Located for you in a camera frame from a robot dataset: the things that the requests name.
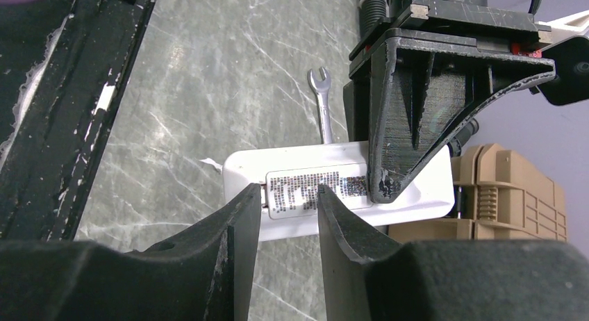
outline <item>wrench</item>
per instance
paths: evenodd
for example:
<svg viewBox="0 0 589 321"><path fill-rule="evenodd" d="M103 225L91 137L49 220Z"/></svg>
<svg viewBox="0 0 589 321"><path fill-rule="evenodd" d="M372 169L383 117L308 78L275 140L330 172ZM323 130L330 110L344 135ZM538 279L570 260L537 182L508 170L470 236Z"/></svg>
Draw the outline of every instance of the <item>wrench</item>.
<svg viewBox="0 0 589 321"><path fill-rule="evenodd" d="M321 79L317 79L313 69L307 73L307 80L311 90L317 96L317 107L319 108L319 124L321 128L321 140L324 144L331 144L333 142L333 135L331 134L331 118L329 117L329 104L327 102L327 95L331 87L331 76L325 67L320 67L319 72Z"/></svg>

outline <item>black mount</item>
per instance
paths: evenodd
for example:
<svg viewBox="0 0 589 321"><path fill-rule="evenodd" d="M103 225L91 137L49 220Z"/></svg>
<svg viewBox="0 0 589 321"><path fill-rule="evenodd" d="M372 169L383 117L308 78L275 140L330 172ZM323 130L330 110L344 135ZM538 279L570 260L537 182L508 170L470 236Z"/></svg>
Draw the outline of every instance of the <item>black mount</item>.
<svg viewBox="0 0 589 321"><path fill-rule="evenodd" d="M486 3L389 0L392 16L350 54L348 133L370 142L373 202L394 201L489 103L555 77L552 60L533 56L551 43L550 28Z"/></svg>

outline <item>tan plastic case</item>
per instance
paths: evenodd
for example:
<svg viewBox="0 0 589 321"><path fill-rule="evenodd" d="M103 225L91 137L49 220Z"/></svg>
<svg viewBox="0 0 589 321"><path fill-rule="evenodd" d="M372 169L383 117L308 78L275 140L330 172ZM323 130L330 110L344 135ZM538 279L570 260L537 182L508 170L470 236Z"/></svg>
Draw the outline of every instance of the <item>tan plastic case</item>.
<svg viewBox="0 0 589 321"><path fill-rule="evenodd" d="M463 218L391 225L391 238L567 240L563 189L517 152L475 146L451 164L454 185L466 195Z"/></svg>

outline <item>white device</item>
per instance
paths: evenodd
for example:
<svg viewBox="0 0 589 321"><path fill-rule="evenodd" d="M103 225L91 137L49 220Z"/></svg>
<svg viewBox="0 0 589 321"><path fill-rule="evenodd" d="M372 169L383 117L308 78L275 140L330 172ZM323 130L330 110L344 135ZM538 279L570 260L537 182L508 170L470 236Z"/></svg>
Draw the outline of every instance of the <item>white device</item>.
<svg viewBox="0 0 589 321"><path fill-rule="evenodd" d="M248 184L261 184L260 241L318 234L317 186L321 183L372 226L443 217L454 205L448 147L391 204L370 201L367 158L368 142L235 152L223 165L225 202Z"/></svg>
<svg viewBox="0 0 589 321"><path fill-rule="evenodd" d="M567 17L562 17L550 22L538 22L539 24L545 24L552 28L552 42L558 44L562 41L566 41L574 36L587 35L589 30L589 10L579 12Z"/></svg>

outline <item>metal screw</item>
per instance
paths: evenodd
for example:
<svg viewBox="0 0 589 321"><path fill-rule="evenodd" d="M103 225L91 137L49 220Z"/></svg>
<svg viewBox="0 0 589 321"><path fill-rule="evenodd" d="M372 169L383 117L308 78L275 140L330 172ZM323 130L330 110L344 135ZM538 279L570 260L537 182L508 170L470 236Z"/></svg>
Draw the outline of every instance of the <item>metal screw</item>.
<svg viewBox="0 0 589 321"><path fill-rule="evenodd" d="M586 76L589 74L589 63L579 62L574 66L574 73L579 76Z"/></svg>

